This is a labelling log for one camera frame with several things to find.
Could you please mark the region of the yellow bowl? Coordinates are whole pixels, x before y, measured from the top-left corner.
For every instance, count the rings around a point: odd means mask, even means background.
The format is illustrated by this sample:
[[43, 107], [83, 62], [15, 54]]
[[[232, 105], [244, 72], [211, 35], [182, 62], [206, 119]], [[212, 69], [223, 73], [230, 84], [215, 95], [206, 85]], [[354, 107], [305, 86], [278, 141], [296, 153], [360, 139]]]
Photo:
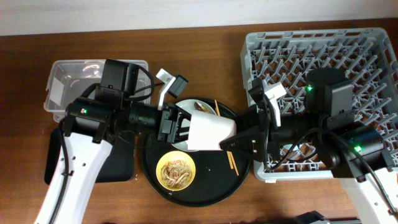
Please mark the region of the yellow bowl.
[[[185, 186], [182, 189], [172, 189], [167, 187], [163, 182], [162, 182], [162, 178], [161, 178], [161, 168], [165, 165], [166, 162], [168, 161], [174, 161], [174, 160], [184, 160], [187, 161], [188, 164], [190, 165], [191, 169], [192, 169], [192, 179], [189, 182], [189, 184], [187, 186]], [[159, 182], [159, 184], [161, 186], [163, 186], [164, 188], [166, 188], [167, 190], [171, 190], [171, 191], [179, 191], [179, 190], [183, 190], [186, 189], [194, 180], [195, 178], [195, 174], [196, 174], [196, 167], [195, 167], [195, 163], [193, 161], [193, 159], [185, 152], [182, 151], [170, 151], [166, 154], [164, 154], [158, 161], [157, 166], [156, 166], [156, 178]]]

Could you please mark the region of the pink cup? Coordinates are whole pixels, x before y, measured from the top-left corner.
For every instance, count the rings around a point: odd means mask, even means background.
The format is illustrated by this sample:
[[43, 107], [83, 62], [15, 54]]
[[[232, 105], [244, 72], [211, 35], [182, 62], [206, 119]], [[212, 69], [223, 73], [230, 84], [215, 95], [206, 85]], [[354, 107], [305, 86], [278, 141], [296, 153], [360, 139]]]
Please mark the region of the pink cup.
[[220, 142], [235, 135], [236, 123], [233, 119], [194, 110], [187, 148], [190, 151], [220, 151]]

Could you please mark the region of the food scraps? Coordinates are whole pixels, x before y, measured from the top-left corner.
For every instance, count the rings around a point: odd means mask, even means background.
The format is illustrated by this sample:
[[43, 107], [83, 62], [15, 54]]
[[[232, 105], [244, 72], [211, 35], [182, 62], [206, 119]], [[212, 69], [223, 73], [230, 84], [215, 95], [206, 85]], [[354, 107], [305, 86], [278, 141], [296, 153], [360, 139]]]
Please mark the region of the food scraps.
[[160, 171], [162, 182], [169, 188], [182, 189], [192, 179], [192, 169], [187, 161], [168, 161]]

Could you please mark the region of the grey plate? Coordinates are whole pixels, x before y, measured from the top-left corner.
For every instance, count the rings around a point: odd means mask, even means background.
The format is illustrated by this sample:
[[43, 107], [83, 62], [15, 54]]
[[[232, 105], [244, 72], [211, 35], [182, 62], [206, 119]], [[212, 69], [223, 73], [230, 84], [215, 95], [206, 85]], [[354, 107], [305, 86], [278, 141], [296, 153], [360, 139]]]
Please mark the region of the grey plate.
[[[205, 103], [204, 101], [201, 101], [201, 100], [187, 99], [187, 100], [179, 101], [178, 103], [176, 103], [176, 105], [181, 107], [186, 112], [192, 113], [194, 110], [196, 110], [195, 103], [198, 103], [199, 105], [205, 107], [209, 111], [210, 114], [216, 114], [215, 110], [208, 103]], [[177, 148], [178, 150], [181, 150], [184, 152], [195, 152], [195, 150], [188, 150], [187, 141], [175, 143], [172, 145], [173, 145], [173, 147]]]

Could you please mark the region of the gold foil wrapper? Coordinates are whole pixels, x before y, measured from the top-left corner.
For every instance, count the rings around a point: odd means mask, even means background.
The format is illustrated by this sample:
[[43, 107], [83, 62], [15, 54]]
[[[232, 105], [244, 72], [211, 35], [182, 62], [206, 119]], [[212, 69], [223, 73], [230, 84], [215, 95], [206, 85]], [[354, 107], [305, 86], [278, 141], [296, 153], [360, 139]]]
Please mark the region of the gold foil wrapper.
[[195, 109], [198, 110], [198, 111], [202, 111], [202, 112], [205, 112], [205, 113], [210, 113], [210, 110], [208, 110], [206, 107], [204, 107], [199, 102], [194, 102], [193, 105], [194, 105]]

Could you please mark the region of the wooden chopstick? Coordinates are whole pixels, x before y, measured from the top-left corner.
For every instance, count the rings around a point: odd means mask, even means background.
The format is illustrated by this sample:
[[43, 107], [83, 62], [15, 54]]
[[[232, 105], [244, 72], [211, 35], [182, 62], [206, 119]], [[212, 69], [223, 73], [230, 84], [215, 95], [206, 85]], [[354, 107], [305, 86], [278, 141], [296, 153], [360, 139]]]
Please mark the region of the wooden chopstick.
[[[216, 111], [216, 114], [217, 114], [218, 116], [221, 116], [221, 115], [220, 115], [220, 109], [219, 109], [219, 107], [218, 107], [218, 102], [217, 102], [216, 100], [214, 100], [214, 102], [215, 102], [215, 108], [216, 108], [215, 111]], [[236, 173], [236, 175], [239, 175], [239, 172], [238, 172], [238, 170], [237, 170], [236, 163], [235, 163], [235, 161], [234, 161], [234, 157], [233, 157], [232, 153], [231, 153], [230, 151], [227, 151], [226, 153], [227, 153], [227, 157], [228, 157], [228, 161], [229, 161], [229, 166], [230, 166], [231, 170], [234, 170], [235, 173]]]

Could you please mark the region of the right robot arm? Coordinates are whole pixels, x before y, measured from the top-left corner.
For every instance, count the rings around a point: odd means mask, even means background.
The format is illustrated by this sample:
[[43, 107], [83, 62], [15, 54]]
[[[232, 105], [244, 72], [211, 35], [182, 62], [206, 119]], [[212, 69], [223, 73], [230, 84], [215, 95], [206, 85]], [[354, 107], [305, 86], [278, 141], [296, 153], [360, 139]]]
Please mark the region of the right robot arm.
[[259, 78], [253, 81], [249, 94], [254, 104], [234, 118], [236, 134], [220, 141], [220, 148], [261, 162], [270, 172], [288, 161], [300, 144], [310, 143], [363, 223], [396, 223], [394, 161], [379, 132], [355, 121], [353, 85], [344, 72], [309, 72], [300, 114], [280, 115], [275, 89]]

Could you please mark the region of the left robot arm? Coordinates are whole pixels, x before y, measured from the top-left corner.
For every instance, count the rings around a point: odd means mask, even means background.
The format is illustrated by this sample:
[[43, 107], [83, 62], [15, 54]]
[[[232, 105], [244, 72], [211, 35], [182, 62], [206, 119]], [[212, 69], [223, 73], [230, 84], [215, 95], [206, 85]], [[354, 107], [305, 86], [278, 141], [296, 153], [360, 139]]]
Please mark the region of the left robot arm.
[[153, 76], [136, 63], [107, 59], [101, 81], [70, 103], [58, 124], [57, 165], [36, 223], [81, 223], [97, 176], [114, 148], [135, 148], [137, 134], [160, 142], [188, 138], [181, 107], [164, 101], [188, 85], [182, 75], [164, 69]]

